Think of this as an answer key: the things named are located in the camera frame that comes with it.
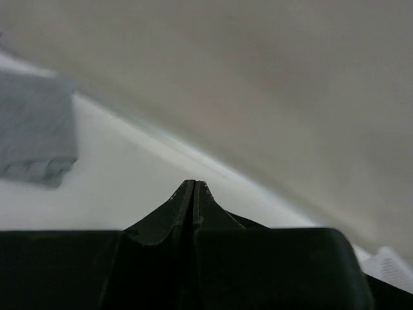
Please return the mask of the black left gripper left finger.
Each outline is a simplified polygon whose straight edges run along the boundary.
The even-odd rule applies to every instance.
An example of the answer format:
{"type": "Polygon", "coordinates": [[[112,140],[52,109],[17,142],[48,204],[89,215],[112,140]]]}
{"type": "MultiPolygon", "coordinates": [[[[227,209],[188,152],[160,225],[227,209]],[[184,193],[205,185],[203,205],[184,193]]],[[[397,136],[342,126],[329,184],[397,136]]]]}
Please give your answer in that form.
{"type": "Polygon", "coordinates": [[[125,296],[136,309],[176,308],[192,230],[194,187],[194,180],[185,180],[164,204],[125,230],[125,296]]]}

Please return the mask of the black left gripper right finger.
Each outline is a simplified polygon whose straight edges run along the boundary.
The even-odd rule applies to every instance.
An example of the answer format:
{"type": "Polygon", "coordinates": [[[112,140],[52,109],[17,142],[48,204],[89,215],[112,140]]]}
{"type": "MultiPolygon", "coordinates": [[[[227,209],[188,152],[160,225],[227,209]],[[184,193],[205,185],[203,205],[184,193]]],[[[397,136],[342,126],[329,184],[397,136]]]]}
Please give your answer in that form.
{"type": "Polygon", "coordinates": [[[252,264],[245,262],[242,237],[266,227],[224,210],[204,181],[195,184],[192,211],[199,305],[202,309],[249,309],[243,297],[252,264]]]}

